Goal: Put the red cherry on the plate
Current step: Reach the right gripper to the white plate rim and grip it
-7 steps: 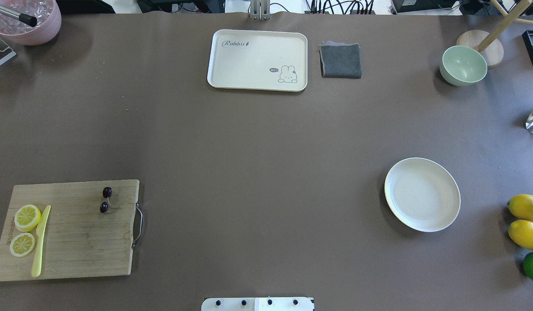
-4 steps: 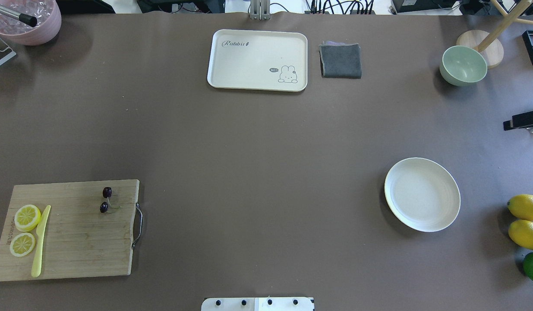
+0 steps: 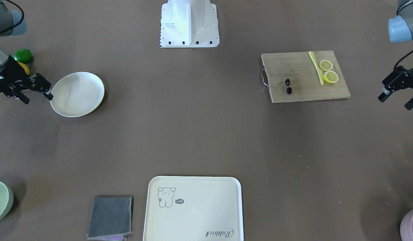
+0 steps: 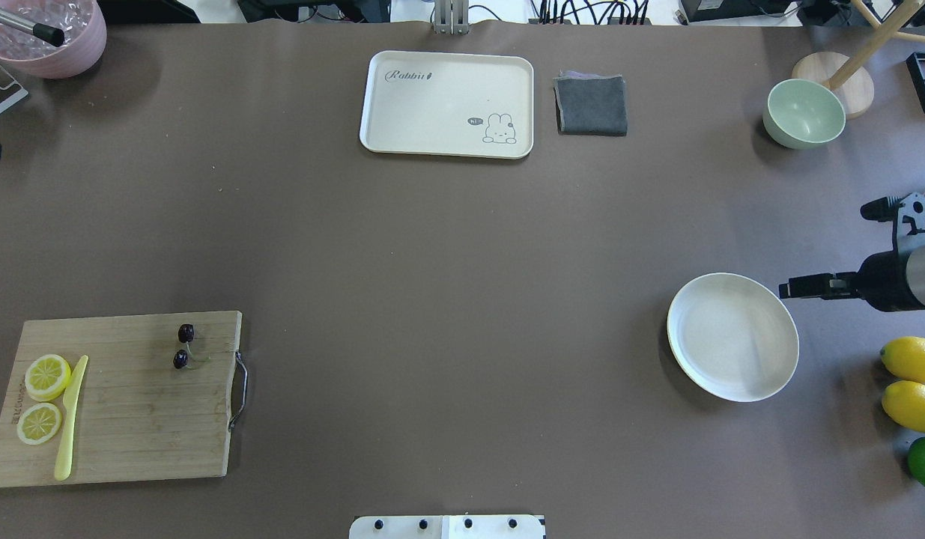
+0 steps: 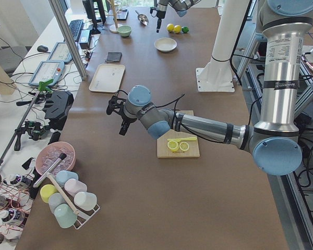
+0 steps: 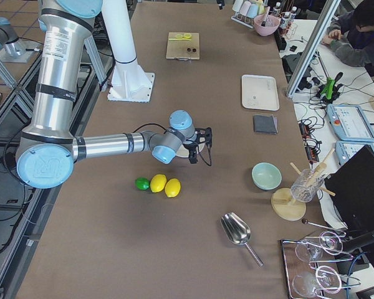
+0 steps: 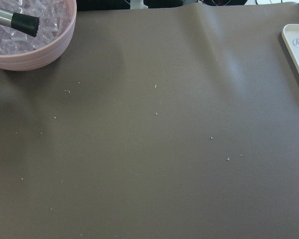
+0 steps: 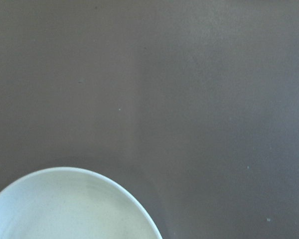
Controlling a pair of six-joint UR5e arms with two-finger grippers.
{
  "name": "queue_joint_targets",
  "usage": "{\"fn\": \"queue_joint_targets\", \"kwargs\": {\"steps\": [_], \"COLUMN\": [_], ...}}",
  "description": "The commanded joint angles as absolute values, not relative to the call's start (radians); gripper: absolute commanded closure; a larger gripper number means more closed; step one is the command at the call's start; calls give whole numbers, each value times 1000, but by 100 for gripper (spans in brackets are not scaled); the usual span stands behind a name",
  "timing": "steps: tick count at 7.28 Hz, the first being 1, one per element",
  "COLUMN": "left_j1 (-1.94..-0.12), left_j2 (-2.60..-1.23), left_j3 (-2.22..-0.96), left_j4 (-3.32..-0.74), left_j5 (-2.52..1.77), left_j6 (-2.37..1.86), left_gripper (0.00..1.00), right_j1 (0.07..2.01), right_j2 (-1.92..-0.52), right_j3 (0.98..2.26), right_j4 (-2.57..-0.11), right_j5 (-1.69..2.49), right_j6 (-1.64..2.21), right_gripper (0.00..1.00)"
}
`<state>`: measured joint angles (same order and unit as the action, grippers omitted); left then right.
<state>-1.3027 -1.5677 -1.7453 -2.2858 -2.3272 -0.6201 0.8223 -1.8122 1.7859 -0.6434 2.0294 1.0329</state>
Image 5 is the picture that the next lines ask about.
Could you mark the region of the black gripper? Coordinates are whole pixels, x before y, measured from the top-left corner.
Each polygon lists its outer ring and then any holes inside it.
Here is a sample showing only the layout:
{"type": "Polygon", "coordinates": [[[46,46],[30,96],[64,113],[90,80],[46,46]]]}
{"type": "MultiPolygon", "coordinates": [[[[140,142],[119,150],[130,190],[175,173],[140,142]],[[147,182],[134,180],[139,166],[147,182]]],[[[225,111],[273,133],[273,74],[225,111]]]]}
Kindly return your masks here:
{"type": "Polygon", "coordinates": [[[160,31],[160,27],[161,27],[161,24],[162,24],[162,19],[165,18],[165,14],[166,14],[166,11],[161,11],[161,10],[158,10],[157,13],[156,13],[156,17],[158,18],[157,20],[157,27],[156,27],[156,32],[159,33],[160,31]]]}
{"type": "Polygon", "coordinates": [[[134,123],[137,118],[135,116],[132,116],[131,114],[126,114],[123,110],[121,111],[121,117],[122,117],[122,124],[119,131],[120,135],[125,135],[128,131],[128,128],[131,123],[134,123]]]}

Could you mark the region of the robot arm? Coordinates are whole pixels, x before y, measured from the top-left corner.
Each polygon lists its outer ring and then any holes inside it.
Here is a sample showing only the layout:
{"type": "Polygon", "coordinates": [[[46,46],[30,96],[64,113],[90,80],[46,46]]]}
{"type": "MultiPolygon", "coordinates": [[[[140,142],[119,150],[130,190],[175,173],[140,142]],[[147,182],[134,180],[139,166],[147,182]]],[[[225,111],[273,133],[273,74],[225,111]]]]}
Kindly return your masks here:
{"type": "MultiPolygon", "coordinates": [[[[231,79],[226,79],[232,57],[247,20],[251,1],[226,1],[218,26],[211,60],[196,68],[199,92],[235,92],[231,79]]],[[[299,129],[294,124],[294,112],[299,88],[300,61],[305,34],[313,25],[313,1],[258,1],[256,30],[267,39],[263,83],[261,83],[260,117],[254,126],[196,117],[173,109],[158,109],[152,104],[150,90],[134,86],[116,111],[122,118],[120,135],[125,135],[131,123],[139,120],[155,139],[170,129],[196,135],[204,140],[235,145],[250,153],[262,171],[283,176],[295,171],[302,163],[298,145],[299,129]]]]}
{"type": "Polygon", "coordinates": [[[156,17],[157,17],[157,27],[156,27],[156,32],[159,33],[162,20],[165,18],[166,11],[168,5],[170,5],[180,17],[186,14],[186,11],[193,7],[193,5],[196,5],[199,3],[200,0],[185,0],[185,1],[180,1],[180,0],[160,0],[157,3],[156,6],[156,17]]]}

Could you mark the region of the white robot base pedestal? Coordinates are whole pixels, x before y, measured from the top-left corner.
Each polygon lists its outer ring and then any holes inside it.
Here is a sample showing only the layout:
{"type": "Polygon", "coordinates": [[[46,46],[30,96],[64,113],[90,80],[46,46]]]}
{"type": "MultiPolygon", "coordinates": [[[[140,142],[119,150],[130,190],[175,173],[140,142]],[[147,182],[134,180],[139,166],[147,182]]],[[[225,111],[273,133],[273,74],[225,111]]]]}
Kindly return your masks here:
{"type": "Polygon", "coordinates": [[[199,92],[234,92],[231,57],[251,1],[225,1],[210,62],[196,69],[199,92]]]}

